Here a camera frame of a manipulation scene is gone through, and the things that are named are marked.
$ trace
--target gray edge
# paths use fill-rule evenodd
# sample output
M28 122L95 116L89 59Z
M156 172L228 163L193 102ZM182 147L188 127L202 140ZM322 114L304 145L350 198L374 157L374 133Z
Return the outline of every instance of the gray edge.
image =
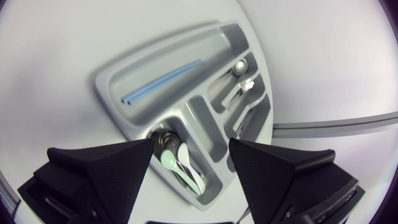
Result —
M0 199L7 209L8 214L14 217L14 212L21 201L15 191L8 184L6 178L0 171Z
M328 138L368 134L398 128L398 111L364 118L274 124L273 138Z

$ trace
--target tray compartment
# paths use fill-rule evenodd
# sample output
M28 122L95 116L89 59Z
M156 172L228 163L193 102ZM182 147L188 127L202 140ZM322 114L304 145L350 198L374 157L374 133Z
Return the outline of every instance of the tray compartment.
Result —
M224 131L228 138L238 138L237 131L240 124L244 121L248 111L260 103L261 97L266 92L264 81L260 74L253 81L253 88L241 95L230 107L229 117L224 124Z
M131 123L146 124L248 47L237 24L213 29L168 46L112 76L109 90L114 104ZM197 67L150 89L131 104L122 101L143 86L150 86L156 80L197 61L201 61Z
M211 115L206 101L201 96L192 98L182 110L184 117L192 126L195 136L201 141L214 162L220 161L228 151L228 145Z
M222 113L226 109L226 103L230 101L233 96L239 91L239 83L249 79L253 76L257 70L256 59L252 53L247 54L244 59L248 63L248 70L244 75L237 77L229 72L225 71L224 75L214 81L208 88L207 94L213 109L217 113Z
M185 187L185 196L190 200L198 201L202 205L209 204L220 193L221 189L223 188L223 184L214 170L211 168L207 159L203 156L203 153L199 149L197 142L192 138L193 133L187 129L183 121L177 116L163 120L159 124L155 125L154 130L158 128L172 130L179 136L180 142L187 144L192 167L201 172L204 176L203 181L206 185L205 192L202 195L197 195L187 186ZM180 182L177 180L177 178L174 175L172 177L174 178L173 183L180 185Z

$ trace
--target black mesh fabric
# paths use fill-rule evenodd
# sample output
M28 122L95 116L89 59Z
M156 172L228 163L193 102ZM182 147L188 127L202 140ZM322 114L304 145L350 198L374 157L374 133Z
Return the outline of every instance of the black mesh fabric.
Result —
M51 162L87 175L114 223L127 223L154 151L153 139L88 149L48 149Z
M330 149L309 152L233 138L229 152L255 223L271 222L295 175L335 158Z
M294 166L231 139L229 151L255 223L269 223L294 175Z

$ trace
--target white surface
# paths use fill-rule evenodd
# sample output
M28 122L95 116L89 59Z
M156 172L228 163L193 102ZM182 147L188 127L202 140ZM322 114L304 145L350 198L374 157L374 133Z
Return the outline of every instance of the white surface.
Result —
M275 123L398 111L398 46L379 1L239 3L267 60Z
M273 139L293 149L336 151L335 163L359 180L366 191L348 224L369 223L379 208L398 164L398 129L379 133L316 139Z
M100 67L175 31L235 19L267 73L259 43L235 1L7 1L0 12L0 170L10 185L17 189L45 164L48 147L126 140L94 93ZM271 93L270 81L265 83ZM266 126L259 141L270 143L272 119ZM246 207L238 178L201 212L148 169L130 223L223 222L237 220ZM35 223L28 213L27 208L18 212L18 223Z

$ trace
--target white wall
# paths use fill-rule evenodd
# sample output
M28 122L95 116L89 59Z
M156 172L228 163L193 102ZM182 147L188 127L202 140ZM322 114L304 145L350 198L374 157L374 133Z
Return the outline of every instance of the white wall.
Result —
M398 47L377 0L239 0L267 60L274 122L398 111Z
M294 149L336 151L335 163L359 180L366 191L348 224L369 223L379 208L398 164L398 129L337 138L273 139Z

